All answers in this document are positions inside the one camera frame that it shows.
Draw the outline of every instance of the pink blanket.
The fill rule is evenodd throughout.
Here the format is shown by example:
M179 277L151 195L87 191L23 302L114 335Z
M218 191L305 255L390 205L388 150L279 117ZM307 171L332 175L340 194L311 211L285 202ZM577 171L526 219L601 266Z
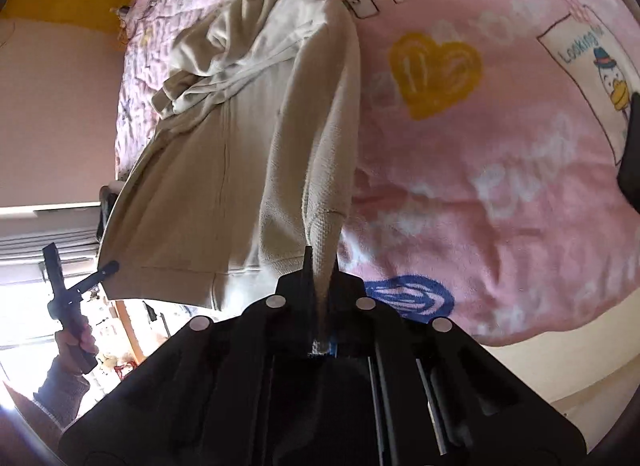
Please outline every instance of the pink blanket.
M119 176L153 133L173 39L220 2L133 7ZM339 258L370 295L505 344L585 324L640 285L640 216L616 185L640 27L620 0L345 4L363 86Z

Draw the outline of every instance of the blue print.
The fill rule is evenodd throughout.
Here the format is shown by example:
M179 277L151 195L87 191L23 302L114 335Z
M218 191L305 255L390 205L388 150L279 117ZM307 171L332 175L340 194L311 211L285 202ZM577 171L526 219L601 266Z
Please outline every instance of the blue print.
M420 276L405 274L382 281L366 281L367 295L396 309L401 316L427 323L453 311L455 300L443 284Z

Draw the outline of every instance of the sleeve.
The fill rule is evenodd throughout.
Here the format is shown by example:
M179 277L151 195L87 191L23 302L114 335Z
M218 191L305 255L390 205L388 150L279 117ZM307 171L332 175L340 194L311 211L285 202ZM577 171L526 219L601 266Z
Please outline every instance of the sleeve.
M36 401L62 428L74 422L80 402L89 391L89 382L67 372L55 358L44 384L33 394Z

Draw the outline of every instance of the cartoon duck print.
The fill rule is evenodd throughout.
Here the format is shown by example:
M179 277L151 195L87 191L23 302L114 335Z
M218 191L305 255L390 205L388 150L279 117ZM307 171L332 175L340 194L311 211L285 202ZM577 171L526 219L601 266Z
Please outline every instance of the cartoon duck print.
M593 64L598 68L600 81L602 81L602 85L607 91L609 99L611 99L616 110L623 113L628 122L631 94L629 92L629 86L626 83L625 75L622 73L620 67L618 67L618 62L611 58L609 53L602 47L594 48L593 54L596 56Z

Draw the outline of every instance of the fabric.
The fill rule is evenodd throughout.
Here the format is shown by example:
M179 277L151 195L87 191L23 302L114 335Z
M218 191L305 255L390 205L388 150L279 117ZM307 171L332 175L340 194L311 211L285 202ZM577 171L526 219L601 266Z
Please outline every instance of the fabric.
M110 299L238 313L313 249L320 298L351 202L360 97L341 0L232 0L183 31L162 116L120 193L99 265Z
M159 119L150 98L174 38L223 0L145 1L121 178ZM579 327L640 285L640 217L616 184L625 86L606 87L594 52L637 90L640 30L621 0L345 1L363 67L345 271L403 315L449 315L493 345Z
M33 394L33 400L64 429L76 420L80 402L89 388L84 377L66 372L56 357L47 372L47 379Z

